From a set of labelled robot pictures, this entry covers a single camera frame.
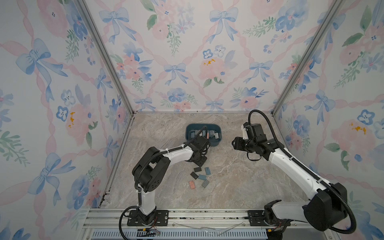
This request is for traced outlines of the black eraser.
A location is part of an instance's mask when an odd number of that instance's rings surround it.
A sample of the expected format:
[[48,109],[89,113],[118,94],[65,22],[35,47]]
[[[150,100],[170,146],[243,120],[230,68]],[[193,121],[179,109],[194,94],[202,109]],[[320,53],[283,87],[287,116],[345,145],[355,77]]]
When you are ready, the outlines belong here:
[[196,180],[199,176],[195,172],[191,172],[191,176]]
[[194,168],[194,172],[195,172],[195,173],[198,173],[198,172],[201,172],[201,171],[202,171],[202,168],[201,168],[201,167]]

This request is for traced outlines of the blue eraser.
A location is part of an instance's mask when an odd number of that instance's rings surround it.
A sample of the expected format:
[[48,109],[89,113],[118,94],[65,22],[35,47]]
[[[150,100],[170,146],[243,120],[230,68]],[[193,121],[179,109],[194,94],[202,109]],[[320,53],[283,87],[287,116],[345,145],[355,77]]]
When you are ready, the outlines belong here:
[[205,168],[206,175],[211,175],[211,171],[209,167]]

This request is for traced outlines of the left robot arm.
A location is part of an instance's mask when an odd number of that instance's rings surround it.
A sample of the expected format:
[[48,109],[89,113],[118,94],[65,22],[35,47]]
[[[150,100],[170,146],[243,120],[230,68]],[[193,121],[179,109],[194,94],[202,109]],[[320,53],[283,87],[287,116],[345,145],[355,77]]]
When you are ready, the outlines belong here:
[[144,226],[153,224],[157,216],[155,190],[168,168],[180,162],[191,162],[202,167],[210,146],[208,139],[197,136],[178,147],[164,150],[149,148],[132,170],[138,193],[138,209],[132,216],[133,222]]

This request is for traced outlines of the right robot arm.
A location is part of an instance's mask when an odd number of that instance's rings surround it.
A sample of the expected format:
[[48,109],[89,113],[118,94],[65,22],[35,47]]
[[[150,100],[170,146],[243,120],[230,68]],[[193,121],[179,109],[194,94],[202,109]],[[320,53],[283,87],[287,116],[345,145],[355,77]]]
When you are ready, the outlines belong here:
[[303,165],[282,143],[268,140],[260,124],[244,123],[241,130],[242,137],[232,141],[234,149],[258,154],[271,162],[287,174],[308,198],[305,203],[275,200],[266,204],[263,218],[267,225],[293,220],[325,231],[348,216],[345,207],[347,190],[343,185],[330,183]]

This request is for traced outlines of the teal plastic storage box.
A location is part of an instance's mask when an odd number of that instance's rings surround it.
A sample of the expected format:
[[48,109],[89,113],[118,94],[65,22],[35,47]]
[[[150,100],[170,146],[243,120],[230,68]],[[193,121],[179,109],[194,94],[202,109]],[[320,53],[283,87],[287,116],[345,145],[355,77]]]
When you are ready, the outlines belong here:
[[210,134],[209,134],[209,141],[211,143],[211,146],[212,147],[218,146],[222,140],[222,129],[219,125],[216,125],[216,124],[189,124],[186,127],[186,131],[185,131],[186,140],[189,141],[190,139],[192,139],[191,133],[195,132],[195,130],[202,129],[204,126],[206,126],[207,128],[203,130],[202,135],[205,136],[206,133],[209,133],[209,131],[214,131],[215,133],[219,134],[219,137],[220,137],[219,139],[215,139],[215,135],[210,137]]

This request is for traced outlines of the grey-green eraser bottom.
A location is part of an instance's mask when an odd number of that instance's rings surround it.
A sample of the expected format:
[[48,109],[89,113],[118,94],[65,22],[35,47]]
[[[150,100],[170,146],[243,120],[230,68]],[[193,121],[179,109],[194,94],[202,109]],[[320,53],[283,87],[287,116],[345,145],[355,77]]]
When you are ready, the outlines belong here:
[[209,185],[210,181],[209,180],[205,180],[203,183],[202,183],[202,187],[203,188],[206,188],[208,185]]

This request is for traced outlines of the pink eraser bottom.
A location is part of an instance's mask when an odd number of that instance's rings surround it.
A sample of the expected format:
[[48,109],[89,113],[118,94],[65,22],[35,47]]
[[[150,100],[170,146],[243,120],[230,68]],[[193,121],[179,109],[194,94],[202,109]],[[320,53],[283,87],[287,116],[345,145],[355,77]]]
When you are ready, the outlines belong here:
[[196,188],[194,181],[189,181],[189,185],[190,185],[191,190]]

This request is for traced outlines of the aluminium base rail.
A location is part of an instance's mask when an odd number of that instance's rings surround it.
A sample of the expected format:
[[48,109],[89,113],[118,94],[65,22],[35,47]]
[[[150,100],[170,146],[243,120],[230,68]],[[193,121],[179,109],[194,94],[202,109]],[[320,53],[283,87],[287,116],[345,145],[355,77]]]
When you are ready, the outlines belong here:
[[[123,209],[91,209],[81,229],[80,240],[120,240],[122,230],[130,240],[146,240],[143,227],[120,221]],[[248,209],[170,209],[167,226],[156,223],[151,240],[267,240],[267,227],[251,226]]]

